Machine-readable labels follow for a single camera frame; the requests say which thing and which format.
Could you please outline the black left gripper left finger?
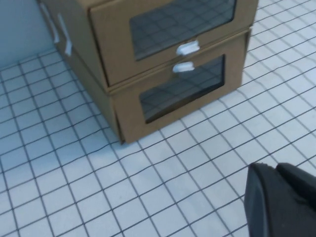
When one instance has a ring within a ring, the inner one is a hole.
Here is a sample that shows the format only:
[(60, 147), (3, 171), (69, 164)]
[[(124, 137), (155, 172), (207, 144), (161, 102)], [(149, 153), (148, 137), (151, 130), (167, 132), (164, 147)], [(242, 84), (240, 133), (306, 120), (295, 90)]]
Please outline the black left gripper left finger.
[(314, 237), (314, 222), (276, 221), (276, 167), (252, 163), (248, 167), (244, 210), (251, 237)]

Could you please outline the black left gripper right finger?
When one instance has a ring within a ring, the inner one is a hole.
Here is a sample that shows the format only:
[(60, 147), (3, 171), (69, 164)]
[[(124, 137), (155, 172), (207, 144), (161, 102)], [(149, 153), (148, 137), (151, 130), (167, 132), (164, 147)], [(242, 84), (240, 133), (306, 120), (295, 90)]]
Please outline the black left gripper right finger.
[(276, 166), (276, 221), (316, 220), (316, 177), (289, 163)]

